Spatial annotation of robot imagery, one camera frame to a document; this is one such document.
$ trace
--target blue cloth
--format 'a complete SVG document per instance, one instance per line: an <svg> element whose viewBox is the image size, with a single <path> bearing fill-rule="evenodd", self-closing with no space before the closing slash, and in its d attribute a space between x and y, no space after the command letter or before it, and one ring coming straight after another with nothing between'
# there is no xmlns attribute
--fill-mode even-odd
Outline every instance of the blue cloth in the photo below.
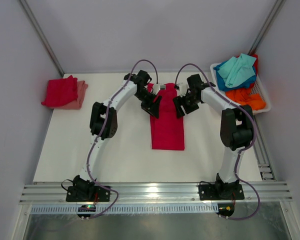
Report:
<svg viewBox="0 0 300 240"><path fill-rule="evenodd" d="M253 65L257 59L241 53L232 57L220 66L218 73L223 78L227 88L235 88L256 74Z"/></svg>
<svg viewBox="0 0 300 240"><path fill-rule="evenodd" d="M215 70L216 81L217 81L219 90L227 92L227 91L234 90L234 89L241 89L241 88L248 89L250 87L250 84L254 83L257 80L257 75L255 74L254 76L250 77L249 79L247 79L244 83L240 84L239 86L236 86L233 88L227 88L224 79L218 73L219 68L226 62L227 61L224 61L223 63L220 63L218 66L215 66L213 68ZM254 66L252 68L253 68L254 73L256 73L256 68Z"/></svg>

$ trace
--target metal post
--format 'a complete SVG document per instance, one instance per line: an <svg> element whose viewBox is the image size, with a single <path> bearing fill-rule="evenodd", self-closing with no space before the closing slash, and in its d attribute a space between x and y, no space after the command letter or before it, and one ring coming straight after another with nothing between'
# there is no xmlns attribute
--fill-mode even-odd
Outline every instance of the metal post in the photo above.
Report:
<svg viewBox="0 0 300 240"><path fill-rule="evenodd" d="M272 26L272 23L274 22L274 20L276 19L278 13L280 12L281 8L283 7L283 5L285 4L286 0L276 0L269 15L266 17L258 35L256 36L249 52L248 55L252 55L255 54L259 45L261 44L261 42L263 41L263 39L265 38L265 36L267 35L270 27Z"/></svg>
<svg viewBox="0 0 300 240"><path fill-rule="evenodd" d="M65 74L64 70L62 69L54 51L52 50L45 34L43 33L37 19L35 18L34 13L32 12L29 4L27 3L26 0L18 0L18 2L20 3L22 9L24 10L25 15L27 16L27 18L29 19L31 25L33 26L36 34L38 35L40 41L42 42L45 50L47 51L49 57L51 58L55 68L58 70L59 74L61 77L63 77L63 75Z"/></svg>

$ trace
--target black mounting plate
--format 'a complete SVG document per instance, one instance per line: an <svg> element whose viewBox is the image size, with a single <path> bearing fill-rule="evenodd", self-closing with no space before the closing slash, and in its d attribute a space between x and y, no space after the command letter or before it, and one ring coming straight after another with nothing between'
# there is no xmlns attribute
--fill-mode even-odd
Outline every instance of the black mounting plate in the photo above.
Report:
<svg viewBox="0 0 300 240"><path fill-rule="evenodd" d="M66 202L94 202L97 195L97 202L110 202L110 191L105 190L100 186L93 186L94 194L89 199L81 197L80 194L75 194L77 191L75 186L69 186L66 194Z"/></svg>
<svg viewBox="0 0 300 240"><path fill-rule="evenodd" d="M218 196L217 190L214 184L203 184L199 183L199 197L201 201L209 201L209 200L233 200L233 196L229 196L228 198L220 198ZM235 200L243 200L245 199L245 194L242 188L242 185L239 184L237 188L233 191L235 195Z"/></svg>

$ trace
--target gray floor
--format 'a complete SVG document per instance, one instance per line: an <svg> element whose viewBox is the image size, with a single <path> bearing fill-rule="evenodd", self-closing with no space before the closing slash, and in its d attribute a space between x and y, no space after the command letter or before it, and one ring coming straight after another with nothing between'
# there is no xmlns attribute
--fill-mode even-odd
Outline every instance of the gray floor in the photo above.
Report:
<svg viewBox="0 0 300 240"><path fill-rule="evenodd" d="M237 203L233 217L247 216L256 206ZM243 221L225 220L215 213L104 215L83 222L76 219L76 215L68 214L31 215L24 240L291 239L278 202L262 203L257 215Z"/></svg>

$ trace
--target folded pink cloth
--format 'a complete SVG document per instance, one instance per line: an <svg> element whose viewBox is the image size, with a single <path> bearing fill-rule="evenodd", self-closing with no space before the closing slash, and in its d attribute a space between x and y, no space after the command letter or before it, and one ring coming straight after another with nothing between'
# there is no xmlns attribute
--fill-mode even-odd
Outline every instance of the folded pink cloth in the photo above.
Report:
<svg viewBox="0 0 300 240"><path fill-rule="evenodd" d="M77 81L77 91L78 91L78 98L76 100L73 100L66 105L60 106L60 107L51 107L52 109L74 109L78 110L81 109L82 103L85 100L86 95L86 89L88 88L88 84L85 83L85 81Z"/></svg>

